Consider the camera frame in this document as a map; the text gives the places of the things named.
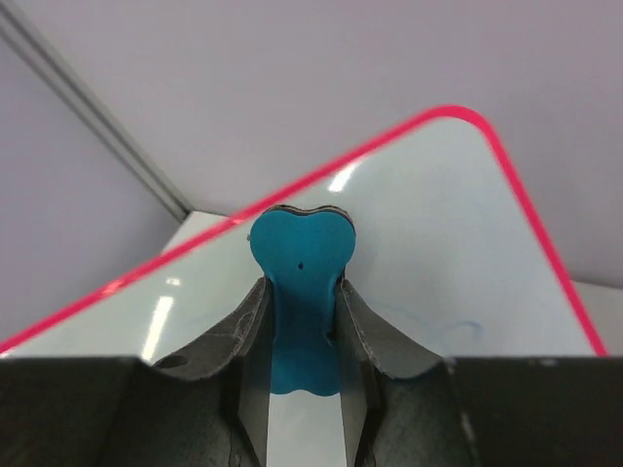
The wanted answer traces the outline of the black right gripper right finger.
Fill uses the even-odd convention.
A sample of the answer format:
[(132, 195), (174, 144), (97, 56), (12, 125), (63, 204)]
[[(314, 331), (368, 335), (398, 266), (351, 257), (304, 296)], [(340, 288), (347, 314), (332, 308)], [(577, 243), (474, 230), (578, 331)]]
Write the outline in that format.
[(452, 393), (442, 359), (335, 287), (335, 343), (349, 466), (453, 466)]

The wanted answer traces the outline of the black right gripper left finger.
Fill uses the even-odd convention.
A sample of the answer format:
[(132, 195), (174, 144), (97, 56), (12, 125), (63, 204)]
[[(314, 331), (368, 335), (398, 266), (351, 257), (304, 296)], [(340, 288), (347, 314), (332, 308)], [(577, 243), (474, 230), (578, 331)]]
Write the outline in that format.
[(265, 466), (273, 353), (273, 285), (262, 277), (238, 307), (156, 369), (181, 383), (165, 418), (182, 466)]

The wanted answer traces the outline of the blue whiteboard eraser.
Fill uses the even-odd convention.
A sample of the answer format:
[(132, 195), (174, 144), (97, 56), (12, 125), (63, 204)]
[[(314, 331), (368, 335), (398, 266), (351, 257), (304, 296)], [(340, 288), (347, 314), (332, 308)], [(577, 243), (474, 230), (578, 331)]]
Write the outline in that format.
[(282, 204), (254, 221), (249, 242), (273, 286), (271, 391), (285, 395), (302, 390), (321, 397), (338, 393), (335, 287), (355, 249), (353, 222), (336, 206)]

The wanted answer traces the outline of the pink framed whiteboard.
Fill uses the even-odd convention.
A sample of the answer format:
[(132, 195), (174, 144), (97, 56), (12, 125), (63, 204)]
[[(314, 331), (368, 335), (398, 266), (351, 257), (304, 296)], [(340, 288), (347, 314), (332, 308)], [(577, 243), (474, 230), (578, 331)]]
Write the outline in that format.
[[(2, 464), (182, 466), (165, 426), (181, 383), (154, 365), (266, 277), (249, 233), (282, 204), (350, 217), (340, 280), (441, 357), (453, 466), (621, 464), (622, 362), (494, 129), (460, 106), (414, 117), (4, 342)], [(340, 390), (270, 386), (265, 466), (349, 466)]]

